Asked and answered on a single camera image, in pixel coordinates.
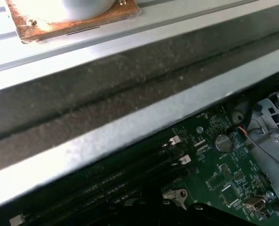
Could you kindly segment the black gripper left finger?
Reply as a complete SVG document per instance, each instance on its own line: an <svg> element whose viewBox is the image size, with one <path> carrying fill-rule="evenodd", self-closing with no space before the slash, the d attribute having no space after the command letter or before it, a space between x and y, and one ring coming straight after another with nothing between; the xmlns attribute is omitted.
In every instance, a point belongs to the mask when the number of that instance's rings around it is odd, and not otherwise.
<svg viewBox="0 0 279 226"><path fill-rule="evenodd" d="M145 186L140 196L133 201L126 201L124 207L111 218L110 226L176 226L171 217L176 205L164 204L159 188Z"/></svg>

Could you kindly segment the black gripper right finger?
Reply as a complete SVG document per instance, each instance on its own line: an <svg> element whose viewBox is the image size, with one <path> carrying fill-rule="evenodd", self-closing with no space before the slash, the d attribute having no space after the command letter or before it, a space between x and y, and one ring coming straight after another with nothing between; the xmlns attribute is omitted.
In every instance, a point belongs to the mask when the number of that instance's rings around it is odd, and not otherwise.
<svg viewBox="0 0 279 226"><path fill-rule="evenodd" d="M196 203L184 209L177 204L180 211L177 221L178 226L254 226L255 224L232 215L228 212L216 209L203 203Z"/></svg>

